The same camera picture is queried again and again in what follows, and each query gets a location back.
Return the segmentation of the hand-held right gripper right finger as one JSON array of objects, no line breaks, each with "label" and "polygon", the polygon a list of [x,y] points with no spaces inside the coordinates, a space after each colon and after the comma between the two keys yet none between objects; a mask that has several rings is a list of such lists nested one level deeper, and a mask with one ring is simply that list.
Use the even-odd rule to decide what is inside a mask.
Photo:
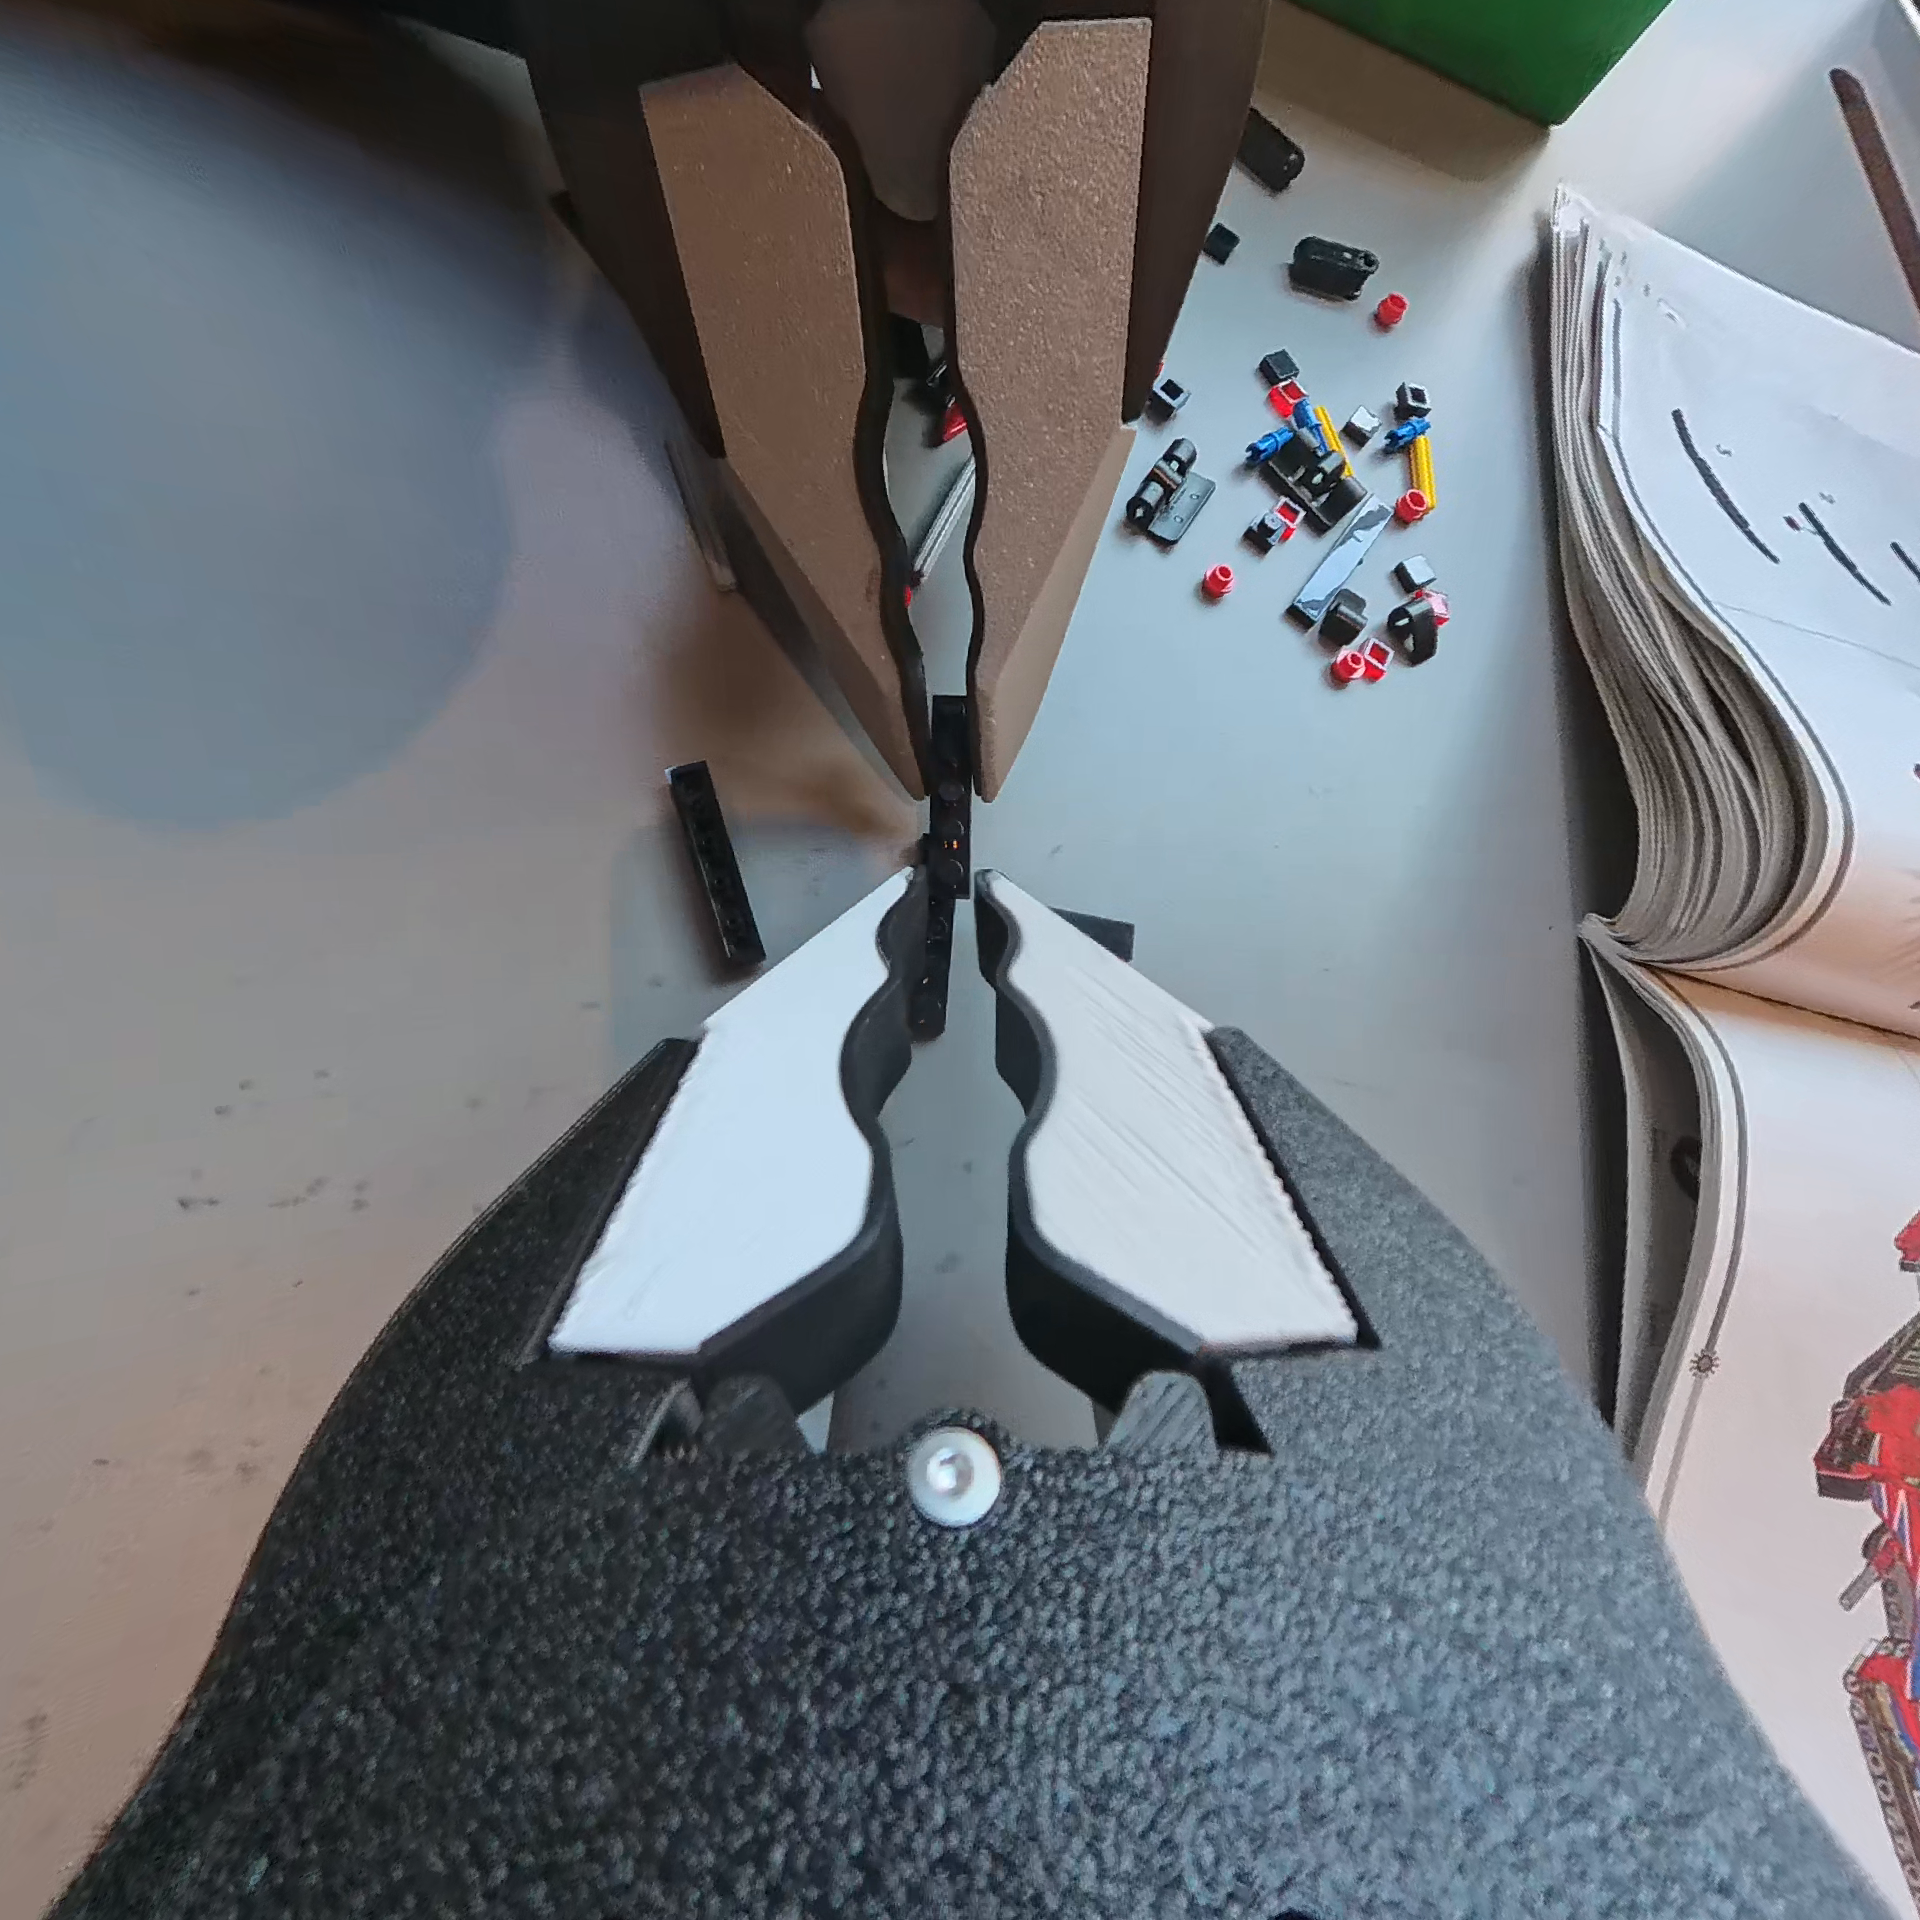
[{"label": "hand-held right gripper right finger", "polygon": [[1273,1444],[1241,1365],[1361,1344],[1361,1310],[1214,1046],[1217,1028],[1004,874],[976,881],[995,1068],[1020,1103],[1006,1300],[1113,1420],[1171,1376],[1219,1451]]}]

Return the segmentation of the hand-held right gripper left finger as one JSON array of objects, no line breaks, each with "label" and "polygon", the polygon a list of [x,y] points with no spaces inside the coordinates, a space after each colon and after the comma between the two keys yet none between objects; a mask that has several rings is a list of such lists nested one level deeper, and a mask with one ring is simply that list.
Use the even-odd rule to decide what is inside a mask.
[{"label": "hand-held right gripper left finger", "polygon": [[550,1326],[562,1365],[642,1365],[709,1399],[828,1404],[900,1318],[881,1109],[914,1046],[916,870],[857,901],[704,1022]]}]

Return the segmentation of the grey axle rod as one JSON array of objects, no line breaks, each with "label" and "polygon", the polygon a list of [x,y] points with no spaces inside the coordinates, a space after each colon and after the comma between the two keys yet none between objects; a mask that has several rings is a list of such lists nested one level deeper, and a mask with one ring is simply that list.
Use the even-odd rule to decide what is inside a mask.
[{"label": "grey axle rod", "polygon": [[965,527],[971,525],[974,496],[976,496],[976,471],[979,469],[974,456],[967,456],[961,466],[955,466],[948,481],[948,490],[944,492],[940,501],[928,517],[928,525],[918,535],[909,562],[909,576],[906,576],[909,598],[914,598],[918,588],[925,586],[925,578],[938,567],[953,536],[965,532]]}]

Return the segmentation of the green plastic bin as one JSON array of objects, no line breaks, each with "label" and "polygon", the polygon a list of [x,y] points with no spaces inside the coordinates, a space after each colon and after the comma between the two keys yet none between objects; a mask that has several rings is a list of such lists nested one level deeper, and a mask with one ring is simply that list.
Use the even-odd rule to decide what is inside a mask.
[{"label": "green plastic bin", "polygon": [[1669,2],[1304,2],[1541,128],[1566,123]]}]

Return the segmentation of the open instruction booklet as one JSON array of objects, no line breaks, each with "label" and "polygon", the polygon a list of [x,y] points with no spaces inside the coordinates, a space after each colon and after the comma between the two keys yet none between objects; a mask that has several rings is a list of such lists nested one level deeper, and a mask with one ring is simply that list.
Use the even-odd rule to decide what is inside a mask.
[{"label": "open instruction booklet", "polygon": [[1915,353],[1556,193],[1571,634],[1638,859],[1613,1420],[1724,1668],[1915,1915]]}]

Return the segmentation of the black brick plate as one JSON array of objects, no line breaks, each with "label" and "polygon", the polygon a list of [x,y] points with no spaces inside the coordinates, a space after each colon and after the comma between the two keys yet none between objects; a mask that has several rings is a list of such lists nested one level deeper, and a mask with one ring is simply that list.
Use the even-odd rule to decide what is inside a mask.
[{"label": "black brick plate", "polygon": [[964,891],[974,874],[974,704],[965,695],[930,700],[928,868]]},{"label": "black brick plate", "polygon": [[928,881],[925,967],[909,998],[909,1030],[916,1043],[930,1043],[948,1030],[955,902],[965,896],[971,874],[965,859],[930,830],[921,844],[921,865]]},{"label": "black brick plate", "polygon": [[709,901],[713,931],[728,967],[752,970],[767,961],[748,886],[738,868],[733,834],[706,760],[676,764],[665,775],[679,816],[689,861]]}]

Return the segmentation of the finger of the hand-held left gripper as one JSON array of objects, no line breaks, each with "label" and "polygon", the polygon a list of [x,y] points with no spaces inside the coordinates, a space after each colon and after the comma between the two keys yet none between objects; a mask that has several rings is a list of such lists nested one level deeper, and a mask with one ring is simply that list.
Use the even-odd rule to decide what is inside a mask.
[{"label": "finger of the hand-held left gripper", "polygon": [[948,156],[955,370],[984,459],[965,562],[986,801],[1036,725],[1133,454],[1123,374],[1149,37],[1148,18],[1039,25]]},{"label": "finger of the hand-held left gripper", "polygon": [[842,158],[738,66],[640,101],[733,503],[875,754],[925,799],[857,466],[871,364]]}]

